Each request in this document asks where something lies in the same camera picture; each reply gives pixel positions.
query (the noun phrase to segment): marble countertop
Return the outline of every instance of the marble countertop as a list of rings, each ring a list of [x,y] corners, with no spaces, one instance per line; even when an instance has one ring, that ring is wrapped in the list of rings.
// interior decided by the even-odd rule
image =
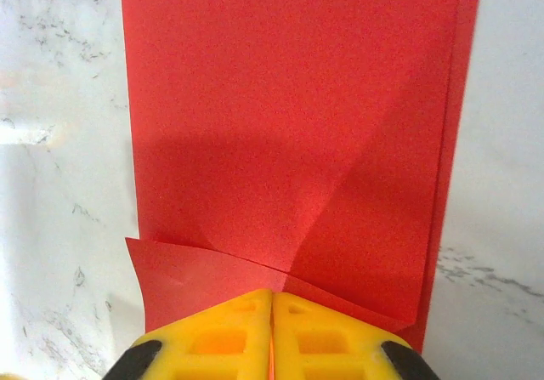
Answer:
[[[0,0],[0,371],[97,379],[143,331],[120,0]],[[481,0],[424,355],[544,374],[544,1]]]

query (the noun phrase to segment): red paper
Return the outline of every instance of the red paper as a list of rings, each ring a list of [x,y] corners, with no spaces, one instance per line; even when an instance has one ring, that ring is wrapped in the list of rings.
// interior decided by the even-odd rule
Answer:
[[[144,296],[173,251],[154,291],[247,269],[187,310],[297,281],[421,343],[476,2],[122,0]]]

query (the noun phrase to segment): black rubber tip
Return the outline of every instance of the black rubber tip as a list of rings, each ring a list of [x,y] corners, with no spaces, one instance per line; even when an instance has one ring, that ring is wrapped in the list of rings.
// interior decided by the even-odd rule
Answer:
[[[415,350],[392,341],[383,342],[382,350],[402,380],[440,380]]]
[[[150,340],[130,348],[105,375],[104,380],[139,380],[161,351],[162,343]]]

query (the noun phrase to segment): white marble surface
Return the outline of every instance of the white marble surface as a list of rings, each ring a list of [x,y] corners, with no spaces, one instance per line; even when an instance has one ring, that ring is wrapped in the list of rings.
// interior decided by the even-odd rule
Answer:
[[[120,0],[0,0],[0,371],[100,378],[143,330]],[[544,1],[481,0],[425,355],[544,376]]]

